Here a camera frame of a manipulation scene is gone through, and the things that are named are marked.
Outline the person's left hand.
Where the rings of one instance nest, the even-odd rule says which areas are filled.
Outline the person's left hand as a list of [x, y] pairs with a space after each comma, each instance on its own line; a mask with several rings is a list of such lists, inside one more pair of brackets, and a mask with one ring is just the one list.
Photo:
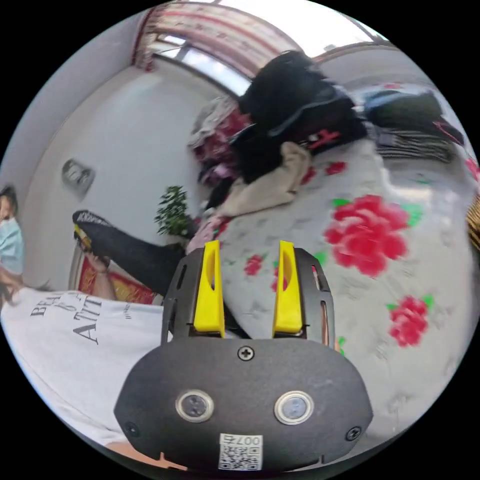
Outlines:
[[108, 257], [95, 255], [92, 251], [85, 252], [84, 256], [98, 275], [106, 275], [108, 273], [110, 267], [110, 259]]

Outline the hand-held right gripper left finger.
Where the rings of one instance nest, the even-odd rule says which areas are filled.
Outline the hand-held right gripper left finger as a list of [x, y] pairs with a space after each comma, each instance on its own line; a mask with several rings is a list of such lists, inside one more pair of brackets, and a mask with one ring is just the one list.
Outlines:
[[220, 242], [205, 243], [199, 274], [193, 328], [203, 336], [225, 337]]

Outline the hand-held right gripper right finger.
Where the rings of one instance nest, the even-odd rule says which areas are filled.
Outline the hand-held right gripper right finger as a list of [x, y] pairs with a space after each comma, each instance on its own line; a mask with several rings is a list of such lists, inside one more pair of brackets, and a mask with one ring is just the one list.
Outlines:
[[279, 243], [272, 336], [297, 336], [303, 328], [299, 274], [294, 244]]

